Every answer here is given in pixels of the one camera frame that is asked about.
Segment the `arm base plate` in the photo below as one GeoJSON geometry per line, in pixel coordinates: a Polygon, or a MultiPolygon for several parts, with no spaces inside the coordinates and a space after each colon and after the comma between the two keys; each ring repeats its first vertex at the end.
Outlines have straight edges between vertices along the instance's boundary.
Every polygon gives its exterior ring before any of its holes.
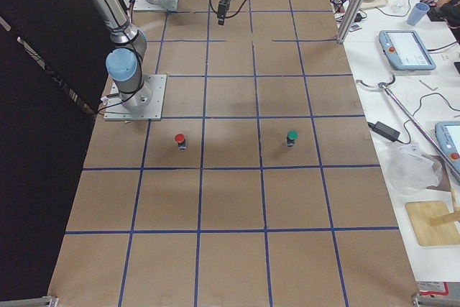
{"type": "Polygon", "coordinates": [[[135,0],[135,12],[175,12],[178,0],[135,0]]]}
{"type": "Polygon", "coordinates": [[[121,104],[119,90],[113,82],[107,109],[103,110],[106,121],[160,121],[164,104],[167,75],[143,75],[143,87],[127,102],[121,104]]]}

